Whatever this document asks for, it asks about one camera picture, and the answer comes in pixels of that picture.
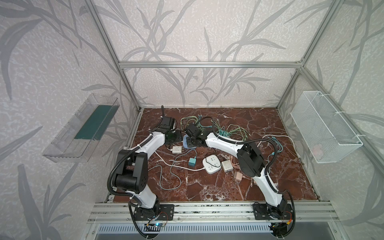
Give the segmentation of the cream white charger plug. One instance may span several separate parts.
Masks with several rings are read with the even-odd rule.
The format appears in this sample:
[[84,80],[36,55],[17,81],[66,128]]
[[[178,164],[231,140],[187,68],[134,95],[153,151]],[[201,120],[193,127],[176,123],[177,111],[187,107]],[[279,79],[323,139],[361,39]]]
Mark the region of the cream white charger plug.
[[173,154],[181,154],[183,151],[183,147],[182,146],[173,146],[171,151]]

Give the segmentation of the teal charger plug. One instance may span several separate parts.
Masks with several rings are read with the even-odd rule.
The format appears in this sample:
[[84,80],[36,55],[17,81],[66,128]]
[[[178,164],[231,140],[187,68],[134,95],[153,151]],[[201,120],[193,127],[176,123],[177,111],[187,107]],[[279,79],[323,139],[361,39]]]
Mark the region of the teal charger plug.
[[196,158],[190,158],[188,162],[188,166],[194,168],[196,166],[197,159]]

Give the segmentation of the white power strip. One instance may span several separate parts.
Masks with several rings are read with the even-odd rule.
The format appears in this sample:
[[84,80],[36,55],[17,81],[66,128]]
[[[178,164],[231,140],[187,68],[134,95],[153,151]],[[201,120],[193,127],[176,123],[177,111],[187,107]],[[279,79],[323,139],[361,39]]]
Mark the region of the white power strip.
[[203,159],[203,166],[209,175],[218,172],[222,168],[222,164],[216,155],[210,155]]

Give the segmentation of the pink charger plug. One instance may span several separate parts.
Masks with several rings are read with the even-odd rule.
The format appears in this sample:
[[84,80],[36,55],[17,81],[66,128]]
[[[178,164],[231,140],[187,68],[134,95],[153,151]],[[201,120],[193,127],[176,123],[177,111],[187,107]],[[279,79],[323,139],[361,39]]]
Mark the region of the pink charger plug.
[[235,174],[234,174],[234,179],[235,179],[237,182],[241,182],[242,179],[243,179],[243,174],[240,173],[240,172],[235,172]]

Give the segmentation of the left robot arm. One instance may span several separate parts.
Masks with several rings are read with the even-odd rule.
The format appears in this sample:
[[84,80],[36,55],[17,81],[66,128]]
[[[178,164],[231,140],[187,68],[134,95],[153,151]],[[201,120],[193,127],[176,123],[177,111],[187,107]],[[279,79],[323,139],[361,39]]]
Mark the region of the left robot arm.
[[165,144],[181,141],[175,118],[161,116],[160,122],[141,143],[118,153],[117,162],[107,179],[107,189],[115,196],[128,196],[144,209],[153,209],[158,197],[148,186],[148,160]]

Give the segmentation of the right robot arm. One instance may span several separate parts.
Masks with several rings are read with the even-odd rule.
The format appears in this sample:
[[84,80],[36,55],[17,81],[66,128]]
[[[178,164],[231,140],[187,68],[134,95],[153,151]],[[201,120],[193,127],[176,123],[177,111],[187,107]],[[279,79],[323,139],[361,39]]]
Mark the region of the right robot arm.
[[268,139],[233,140],[218,135],[212,129],[202,131],[195,124],[187,125],[185,133],[192,139],[192,144],[197,147],[217,149],[236,157],[241,171],[256,182],[270,210],[279,213],[286,210],[288,201],[284,198],[283,193],[273,184],[268,174],[269,169],[277,158],[277,154],[266,165],[264,157],[256,144],[256,142],[270,143],[276,152],[277,147],[273,141]]

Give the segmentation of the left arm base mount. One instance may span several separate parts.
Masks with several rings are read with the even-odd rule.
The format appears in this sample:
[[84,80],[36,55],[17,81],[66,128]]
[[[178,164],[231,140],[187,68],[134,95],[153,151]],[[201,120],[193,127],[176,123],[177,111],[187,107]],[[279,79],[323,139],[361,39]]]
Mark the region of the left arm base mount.
[[152,209],[145,209],[139,207],[134,210],[134,219],[136,221],[144,220],[161,220],[172,221],[175,213],[175,205],[173,204],[159,204],[155,205]]

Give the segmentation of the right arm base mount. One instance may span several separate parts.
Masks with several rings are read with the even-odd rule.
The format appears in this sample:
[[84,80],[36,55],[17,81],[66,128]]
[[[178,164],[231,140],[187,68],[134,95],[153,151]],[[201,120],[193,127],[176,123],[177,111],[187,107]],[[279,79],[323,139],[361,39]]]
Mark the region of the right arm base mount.
[[293,212],[291,204],[283,205],[285,209],[272,207],[268,204],[255,202],[252,205],[255,220],[265,221],[288,221],[290,220]]

